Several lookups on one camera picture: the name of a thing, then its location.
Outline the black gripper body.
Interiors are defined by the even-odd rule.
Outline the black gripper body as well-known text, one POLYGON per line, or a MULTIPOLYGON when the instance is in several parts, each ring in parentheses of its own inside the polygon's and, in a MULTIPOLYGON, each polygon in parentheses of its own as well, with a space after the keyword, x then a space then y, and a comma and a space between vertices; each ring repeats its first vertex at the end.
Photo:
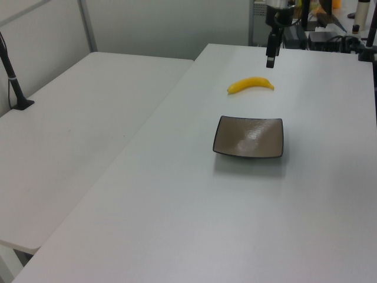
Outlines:
POLYGON ((294 7, 275 8, 266 6, 266 24, 273 29, 289 27, 293 21, 294 7))

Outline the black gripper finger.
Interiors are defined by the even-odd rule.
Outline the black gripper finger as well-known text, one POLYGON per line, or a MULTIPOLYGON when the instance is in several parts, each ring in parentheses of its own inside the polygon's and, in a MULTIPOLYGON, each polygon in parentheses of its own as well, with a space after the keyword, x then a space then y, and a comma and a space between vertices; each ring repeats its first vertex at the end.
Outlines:
POLYGON ((266 67, 267 68, 274 68, 275 66, 276 46, 277 46, 277 35, 271 32, 267 40, 267 48, 266 48, 266 57, 267 57, 266 67))
POLYGON ((276 52, 275 52, 275 56, 277 57, 279 55, 279 52, 280 52, 280 46, 282 44, 282 36, 283 36, 283 28, 279 28, 277 33, 276 33, 276 52))

